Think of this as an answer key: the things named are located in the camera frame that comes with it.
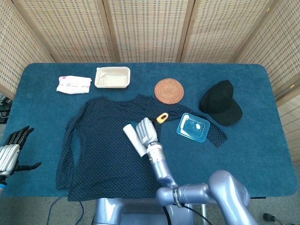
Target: container lid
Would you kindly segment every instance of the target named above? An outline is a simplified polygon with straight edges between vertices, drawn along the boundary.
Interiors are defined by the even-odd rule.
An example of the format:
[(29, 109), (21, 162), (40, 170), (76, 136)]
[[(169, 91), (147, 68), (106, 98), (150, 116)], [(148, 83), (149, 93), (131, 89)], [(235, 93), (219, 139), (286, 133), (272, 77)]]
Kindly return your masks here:
[(128, 67), (97, 68), (95, 86), (97, 88), (126, 88), (130, 83)]
[(204, 142), (210, 123), (200, 117), (185, 113), (182, 115), (176, 133), (197, 142)]

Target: robotic hand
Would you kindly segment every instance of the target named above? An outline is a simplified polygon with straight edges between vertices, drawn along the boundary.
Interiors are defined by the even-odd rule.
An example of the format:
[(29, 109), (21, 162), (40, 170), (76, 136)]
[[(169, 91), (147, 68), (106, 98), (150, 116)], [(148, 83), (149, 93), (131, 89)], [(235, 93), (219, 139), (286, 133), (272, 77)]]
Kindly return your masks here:
[(22, 150), (28, 135), (34, 130), (29, 126), (11, 133), (3, 146), (0, 147), (0, 197), (2, 197), (7, 183), (6, 178), (14, 172), (28, 171), (38, 168), (42, 163), (34, 165), (19, 165), (19, 153)]
[(149, 161), (154, 174), (163, 184), (157, 190), (160, 205), (209, 204), (217, 203), (228, 225), (257, 225), (258, 223), (247, 210), (250, 195), (247, 189), (227, 171), (216, 171), (209, 178), (208, 184), (186, 184), (179, 186), (168, 168), (163, 147), (158, 143), (152, 122), (144, 118), (136, 127), (136, 133), (142, 145), (147, 148)]

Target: table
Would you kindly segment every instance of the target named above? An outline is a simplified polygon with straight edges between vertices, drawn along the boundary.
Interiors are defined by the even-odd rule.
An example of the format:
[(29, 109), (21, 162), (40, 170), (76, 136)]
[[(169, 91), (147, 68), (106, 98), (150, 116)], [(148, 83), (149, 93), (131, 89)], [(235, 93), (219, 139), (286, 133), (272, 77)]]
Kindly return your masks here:
[[(97, 67), (127, 66), (131, 70), (126, 89), (98, 89), (94, 86)], [(56, 92), (58, 78), (76, 75), (92, 78), (89, 94)], [(297, 179), (280, 123), (266, 70), (255, 64), (209, 63), (33, 63), (21, 77), (7, 122), (6, 137), (26, 125), (35, 130), (21, 151), (20, 164), (42, 165), (29, 172), (16, 172), (7, 179), (7, 196), (67, 196), (56, 190), (55, 172), (68, 120), (89, 99), (106, 96), (129, 100), (137, 94), (154, 96), (155, 84), (171, 77), (181, 82), (184, 98), (180, 104), (199, 112), (199, 101), (212, 85), (229, 79), (234, 99), (243, 110), (235, 125), (223, 127), (228, 140), (216, 148), (208, 140), (198, 143), (176, 134), (179, 120), (162, 127), (161, 143), (173, 177), (179, 185), (207, 182), (223, 169), (246, 186), (252, 197), (292, 195)], [(75, 160), (79, 140), (72, 143)]]

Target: shirt sleeve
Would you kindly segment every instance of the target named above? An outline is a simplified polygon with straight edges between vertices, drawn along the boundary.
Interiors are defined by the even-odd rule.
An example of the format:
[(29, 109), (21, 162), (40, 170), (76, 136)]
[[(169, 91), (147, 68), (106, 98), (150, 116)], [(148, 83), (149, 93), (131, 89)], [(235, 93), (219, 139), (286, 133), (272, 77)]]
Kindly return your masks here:
[[(158, 101), (157, 99), (155, 99), (153, 97), (149, 97), (149, 98), (151, 98), (150, 106), (152, 107), (152, 110), (151, 109), (149, 110), (149, 112), (150, 112), (149, 116), (151, 117), (151, 119), (157, 118), (162, 113), (168, 113), (169, 114), (168, 120), (175, 120), (175, 119), (181, 118), (181, 116), (184, 113), (190, 113), (192, 115), (198, 116), (202, 119), (209, 121), (206, 117), (202, 116), (201, 114), (199, 114), (197, 112), (194, 112), (193, 110), (191, 110), (183, 105), (180, 105), (180, 104), (168, 105), (168, 104), (164, 104), (164, 103)], [(207, 139), (213, 145), (215, 145), (217, 148), (219, 148), (227, 140), (227, 135), (217, 125), (210, 122), (210, 129), (207, 134)]]
[(74, 170), (74, 156), (71, 149), (71, 142), (73, 138), (74, 129), (76, 124), (80, 121), (80, 118), (84, 114), (88, 102), (83, 105), (78, 114), (72, 117), (67, 123), (65, 136), (63, 138), (61, 154), (56, 170), (56, 188), (69, 189), (72, 182), (73, 170)]

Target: round coaster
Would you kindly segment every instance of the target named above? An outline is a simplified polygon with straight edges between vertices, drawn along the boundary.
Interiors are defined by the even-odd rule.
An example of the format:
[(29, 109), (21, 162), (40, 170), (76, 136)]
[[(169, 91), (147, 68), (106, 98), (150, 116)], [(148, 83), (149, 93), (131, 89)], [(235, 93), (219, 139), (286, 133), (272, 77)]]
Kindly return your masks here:
[(172, 78), (166, 78), (155, 85), (154, 93), (157, 99), (162, 103), (175, 104), (183, 98), (184, 91), (178, 81)]

